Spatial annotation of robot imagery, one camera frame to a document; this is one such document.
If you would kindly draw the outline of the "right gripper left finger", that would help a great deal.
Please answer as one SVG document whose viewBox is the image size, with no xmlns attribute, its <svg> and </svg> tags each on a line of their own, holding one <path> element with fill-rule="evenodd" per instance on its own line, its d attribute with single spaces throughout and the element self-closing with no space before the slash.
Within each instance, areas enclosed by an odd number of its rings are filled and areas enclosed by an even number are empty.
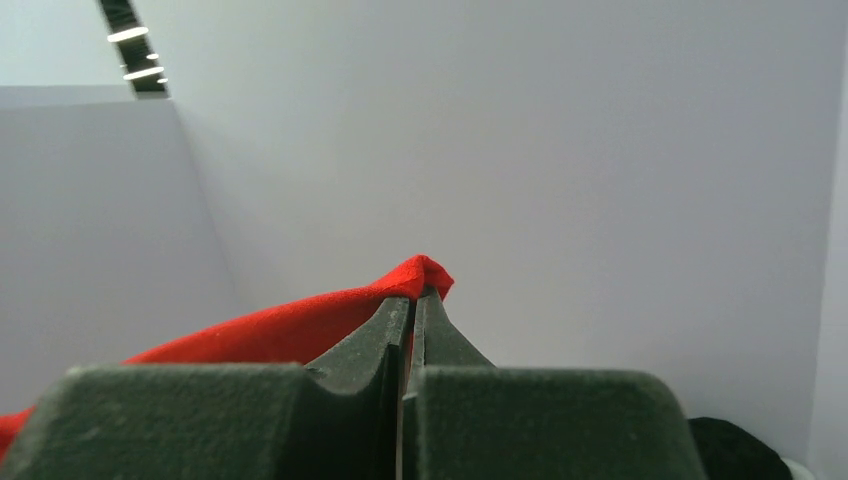
<svg viewBox="0 0 848 480">
<path fill-rule="evenodd" d="M 404 298 L 307 365 L 77 368 L 38 402 L 5 479 L 391 479 Z"/>
</svg>

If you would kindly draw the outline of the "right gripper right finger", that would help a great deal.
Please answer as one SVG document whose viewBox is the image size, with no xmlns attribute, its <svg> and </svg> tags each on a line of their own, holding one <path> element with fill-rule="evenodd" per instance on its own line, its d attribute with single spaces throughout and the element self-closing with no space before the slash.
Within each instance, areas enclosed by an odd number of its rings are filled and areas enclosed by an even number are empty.
<svg viewBox="0 0 848 480">
<path fill-rule="evenodd" d="M 425 290 L 403 399 L 405 479 L 702 479 L 681 406 L 632 370 L 494 366 Z"/>
</svg>

